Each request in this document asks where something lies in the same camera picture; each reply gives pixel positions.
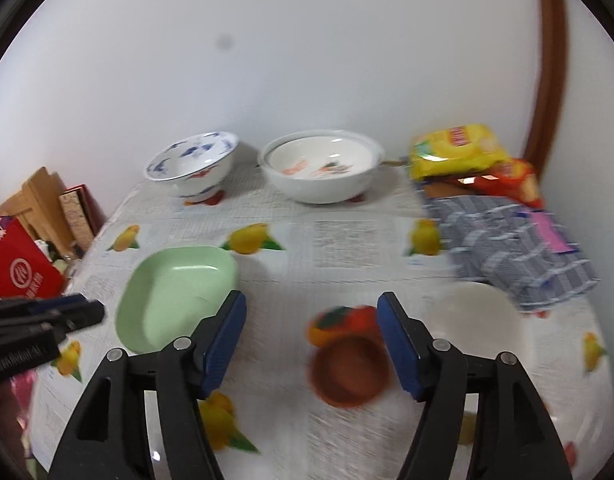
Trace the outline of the plain white bowl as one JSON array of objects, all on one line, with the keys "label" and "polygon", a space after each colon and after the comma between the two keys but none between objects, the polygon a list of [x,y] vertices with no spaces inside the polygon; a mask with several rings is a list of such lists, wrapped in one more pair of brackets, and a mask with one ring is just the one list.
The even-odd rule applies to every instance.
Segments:
[{"label": "plain white bowl", "polygon": [[493,359],[509,351],[524,364],[533,361],[528,324],[496,287],[473,282],[443,287],[426,308],[423,322],[435,338],[449,340],[465,354]]}]

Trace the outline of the large white lemon bowl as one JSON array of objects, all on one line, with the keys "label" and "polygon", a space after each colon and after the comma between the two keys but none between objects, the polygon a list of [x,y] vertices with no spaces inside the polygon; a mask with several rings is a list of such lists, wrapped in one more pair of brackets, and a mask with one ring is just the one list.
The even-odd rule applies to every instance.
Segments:
[{"label": "large white lemon bowl", "polygon": [[298,131],[258,153],[258,166],[280,193],[309,205],[346,202],[370,188],[384,148],[347,130]]}]

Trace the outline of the blue patterned white bowl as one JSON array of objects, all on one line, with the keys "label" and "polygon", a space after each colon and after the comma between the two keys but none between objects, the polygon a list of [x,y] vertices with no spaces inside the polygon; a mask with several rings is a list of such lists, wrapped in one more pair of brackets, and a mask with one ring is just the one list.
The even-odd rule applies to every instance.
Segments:
[{"label": "blue patterned white bowl", "polygon": [[203,202],[222,190],[239,142],[234,133],[226,131],[194,134],[155,155],[144,177],[181,200]]}]

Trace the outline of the fruit print tablecloth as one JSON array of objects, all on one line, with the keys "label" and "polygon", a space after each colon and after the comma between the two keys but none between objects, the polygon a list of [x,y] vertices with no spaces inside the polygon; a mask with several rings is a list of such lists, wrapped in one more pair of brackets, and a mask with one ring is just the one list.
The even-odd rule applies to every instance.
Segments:
[{"label": "fruit print tablecloth", "polygon": [[[306,340],[310,319],[329,307],[377,304],[395,292],[413,318],[433,306],[451,284],[445,254],[405,257],[408,234],[426,211],[403,169],[380,169],[360,203],[309,207],[287,200],[258,168],[229,175],[217,206],[185,206],[143,181],[109,217],[84,257],[70,292],[100,299],[105,324],[76,336],[81,380],[52,367],[39,370],[32,399],[30,441],[48,469],[72,409],[106,351],[119,347],[114,318],[132,271],[170,247],[222,245],[232,231],[268,223],[284,250],[235,254],[249,313],[221,388],[234,402],[237,422],[259,454],[218,454],[227,479],[395,479],[408,451],[422,404],[391,388],[360,410],[338,410],[309,388]],[[139,249],[107,248],[127,226],[139,224]],[[583,339],[602,341],[584,297],[552,310],[521,314],[530,341],[525,370],[544,399],[574,479],[592,479],[614,450],[614,391],[609,359],[585,372]]]}]

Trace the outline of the brown door frame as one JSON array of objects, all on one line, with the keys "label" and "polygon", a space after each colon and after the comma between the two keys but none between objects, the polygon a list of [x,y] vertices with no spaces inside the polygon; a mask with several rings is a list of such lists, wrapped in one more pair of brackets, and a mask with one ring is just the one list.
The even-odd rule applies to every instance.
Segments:
[{"label": "brown door frame", "polygon": [[523,158],[533,165],[538,180],[549,162],[556,140],[568,74],[568,16],[564,0],[539,0],[540,70],[533,119]]}]

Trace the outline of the grey checked folded cloth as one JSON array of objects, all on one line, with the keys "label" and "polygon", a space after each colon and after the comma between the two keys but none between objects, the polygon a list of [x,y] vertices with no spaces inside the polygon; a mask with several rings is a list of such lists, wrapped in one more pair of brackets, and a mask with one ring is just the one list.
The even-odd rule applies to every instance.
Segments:
[{"label": "grey checked folded cloth", "polygon": [[598,284],[580,245],[549,211],[487,195],[430,198],[426,207],[458,278],[500,288],[523,311],[549,309]]}]

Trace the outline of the orange chips bag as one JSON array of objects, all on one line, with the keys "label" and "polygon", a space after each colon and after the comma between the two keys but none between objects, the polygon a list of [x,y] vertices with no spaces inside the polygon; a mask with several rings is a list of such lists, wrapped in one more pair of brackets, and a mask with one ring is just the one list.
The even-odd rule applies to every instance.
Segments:
[{"label": "orange chips bag", "polygon": [[471,193],[507,197],[534,209],[544,208],[534,167],[524,159],[496,162],[480,174],[445,181]]}]

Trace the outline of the patterned cardboard box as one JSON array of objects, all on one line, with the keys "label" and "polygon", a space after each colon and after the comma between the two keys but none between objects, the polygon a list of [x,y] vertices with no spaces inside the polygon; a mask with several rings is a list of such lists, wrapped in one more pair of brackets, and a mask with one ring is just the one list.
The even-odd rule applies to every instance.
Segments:
[{"label": "patterned cardboard box", "polygon": [[87,252],[104,226],[104,212],[85,184],[66,188],[58,200],[76,245]]}]

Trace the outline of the green square plate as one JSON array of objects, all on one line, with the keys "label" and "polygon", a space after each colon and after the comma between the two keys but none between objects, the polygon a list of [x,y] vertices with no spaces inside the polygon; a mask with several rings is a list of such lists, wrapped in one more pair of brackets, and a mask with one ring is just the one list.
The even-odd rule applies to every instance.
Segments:
[{"label": "green square plate", "polygon": [[115,328],[133,353],[158,351],[189,336],[237,288],[235,259],[215,246],[163,249],[133,271],[119,300]]}]

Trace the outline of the red paper bag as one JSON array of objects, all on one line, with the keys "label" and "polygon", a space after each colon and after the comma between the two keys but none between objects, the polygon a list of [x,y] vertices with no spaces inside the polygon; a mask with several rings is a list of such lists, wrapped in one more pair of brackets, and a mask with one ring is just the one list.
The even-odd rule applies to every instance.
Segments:
[{"label": "red paper bag", "polygon": [[60,296],[64,278],[18,220],[0,239],[0,298]]}]

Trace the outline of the yellow chips bag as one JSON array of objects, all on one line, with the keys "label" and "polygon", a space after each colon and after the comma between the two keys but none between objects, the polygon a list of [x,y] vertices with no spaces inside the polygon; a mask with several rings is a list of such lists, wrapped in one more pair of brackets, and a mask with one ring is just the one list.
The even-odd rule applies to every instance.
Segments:
[{"label": "yellow chips bag", "polygon": [[483,124],[452,127],[412,139],[410,177],[421,181],[452,174],[472,174],[510,158],[490,127]]}]

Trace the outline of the brown clay cup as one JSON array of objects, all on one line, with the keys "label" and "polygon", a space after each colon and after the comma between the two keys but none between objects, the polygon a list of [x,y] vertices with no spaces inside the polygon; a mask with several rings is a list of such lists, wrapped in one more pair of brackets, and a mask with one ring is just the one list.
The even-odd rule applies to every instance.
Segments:
[{"label": "brown clay cup", "polygon": [[347,335],[328,342],[313,354],[308,378],[316,396],[326,404],[359,408],[377,399],[391,385],[391,364],[381,341]]}]

